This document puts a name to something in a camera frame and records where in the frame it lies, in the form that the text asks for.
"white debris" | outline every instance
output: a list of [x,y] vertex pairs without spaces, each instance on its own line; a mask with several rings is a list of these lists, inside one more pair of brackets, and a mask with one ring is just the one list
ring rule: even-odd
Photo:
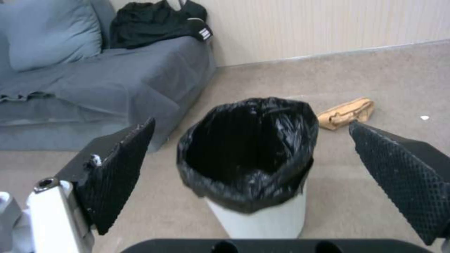
[[102,166],[102,159],[99,155],[93,154],[90,156],[90,159],[94,162],[96,166]]

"white wall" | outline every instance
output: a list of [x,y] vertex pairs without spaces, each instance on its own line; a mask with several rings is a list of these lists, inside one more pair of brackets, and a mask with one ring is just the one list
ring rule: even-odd
[[219,65],[450,38],[449,0],[194,1],[208,10]]

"beige carpet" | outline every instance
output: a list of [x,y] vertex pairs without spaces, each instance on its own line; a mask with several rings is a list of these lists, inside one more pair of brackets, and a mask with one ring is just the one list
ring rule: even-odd
[[[213,106],[249,97],[291,97],[318,113],[368,96],[369,124],[421,139],[450,154],[450,41],[221,68],[141,177],[110,232],[94,252],[120,251],[151,238],[224,238],[206,203],[185,188],[176,170],[176,144]],[[422,115],[430,117],[424,121]],[[0,190],[25,203],[34,182],[54,175],[72,152],[0,152]],[[345,127],[320,130],[309,177],[301,238],[394,238],[423,245],[370,177]],[[438,252],[441,241],[430,249]]]

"black garbage bag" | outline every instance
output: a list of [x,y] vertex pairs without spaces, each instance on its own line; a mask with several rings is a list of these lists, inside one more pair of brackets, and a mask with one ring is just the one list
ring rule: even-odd
[[271,97],[220,105],[181,137],[178,171],[197,196],[252,213],[302,192],[317,132],[304,102]]

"black cloth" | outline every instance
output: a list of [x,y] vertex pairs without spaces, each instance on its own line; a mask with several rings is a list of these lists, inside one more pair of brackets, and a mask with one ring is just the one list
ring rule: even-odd
[[206,9],[190,0],[179,11],[166,0],[128,3],[111,22],[111,48],[133,49],[181,36],[205,41],[212,36],[206,18]]

